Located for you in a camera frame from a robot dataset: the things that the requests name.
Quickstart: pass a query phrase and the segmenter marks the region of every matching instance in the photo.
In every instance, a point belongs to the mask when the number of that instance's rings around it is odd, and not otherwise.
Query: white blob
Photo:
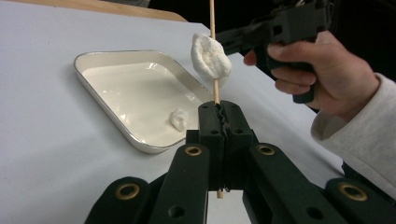
[[[187,119],[189,113],[179,108],[171,114],[171,123],[179,132],[186,130]]]
[[[233,69],[222,45],[204,34],[192,37],[191,59],[195,71],[204,81],[212,83],[213,79],[217,79],[220,87]]]

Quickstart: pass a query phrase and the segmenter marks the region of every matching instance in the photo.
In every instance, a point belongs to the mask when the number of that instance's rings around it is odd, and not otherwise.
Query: table surface
[[[85,52],[155,49],[200,80],[191,39],[209,34],[206,27],[6,1],[0,27],[0,223],[83,223],[114,180],[166,173],[181,144],[155,155],[136,150],[81,85],[73,61]],[[310,136],[315,113],[240,54],[230,60],[220,98],[241,106],[259,140],[280,147],[321,187],[340,176],[341,160]],[[241,192],[215,195],[209,224],[248,223]]]
[[[95,12],[105,12],[123,16],[136,16],[168,21],[186,21],[180,15],[163,10],[156,10],[145,7],[134,7],[123,4],[105,2],[100,0],[8,0],[11,2],[21,2],[38,4],[51,7],[67,7]]]

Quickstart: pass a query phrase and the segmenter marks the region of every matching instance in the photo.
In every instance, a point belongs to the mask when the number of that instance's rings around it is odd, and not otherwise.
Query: white tray
[[[84,87],[134,147],[162,152],[184,140],[170,122],[181,108],[187,129],[198,128],[198,106],[212,94],[171,57],[155,50],[78,55],[75,68]]]

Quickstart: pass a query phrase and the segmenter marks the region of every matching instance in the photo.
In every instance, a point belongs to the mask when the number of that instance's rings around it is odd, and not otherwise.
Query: wooden skewer
[[[210,37],[216,39],[215,32],[215,0],[210,0]],[[220,104],[219,98],[219,81],[215,78],[213,79],[213,95],[215,96],[215,104]]]

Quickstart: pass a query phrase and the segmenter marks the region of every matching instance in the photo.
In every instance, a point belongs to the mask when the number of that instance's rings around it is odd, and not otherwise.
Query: human hand
[[[314,74],[286,66],[273,69],[277,89],[302,94],[315,83],[314,101],[307,105],[346,121],[353,119],[378,90],[379,80],[370,65],[348,52],[328,31],[319,33],[315,43],[270,44],[267,51],[277,61],[310,63],[315,70]],[[254,51],[244,59],[247,65],[256,61]]]

